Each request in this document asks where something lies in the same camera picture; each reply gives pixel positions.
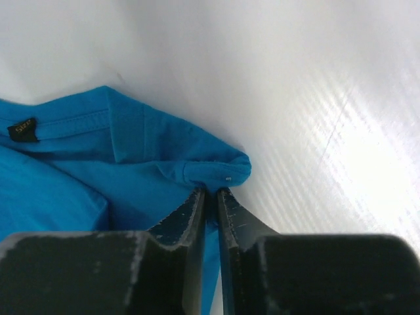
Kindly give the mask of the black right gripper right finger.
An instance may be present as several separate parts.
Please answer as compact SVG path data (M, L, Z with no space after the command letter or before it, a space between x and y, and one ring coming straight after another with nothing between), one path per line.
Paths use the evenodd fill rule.
M228 188L217 192L217 212L223 310L251 314L260 274L259 254L253 246L260 238L279 233L242 206Z

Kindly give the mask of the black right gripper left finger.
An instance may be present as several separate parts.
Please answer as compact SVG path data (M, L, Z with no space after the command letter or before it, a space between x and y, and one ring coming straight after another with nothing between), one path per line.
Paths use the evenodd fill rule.
M196 188L186 201L149 230L153 241L151 314L200 314L205 234L205 191Z

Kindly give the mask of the blue t shirt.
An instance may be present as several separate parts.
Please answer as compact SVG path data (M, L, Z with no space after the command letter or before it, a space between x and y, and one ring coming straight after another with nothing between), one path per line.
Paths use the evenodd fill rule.
M1 102L1 237L145 230L196 188L243 184L249 157L200 127L97 87Z

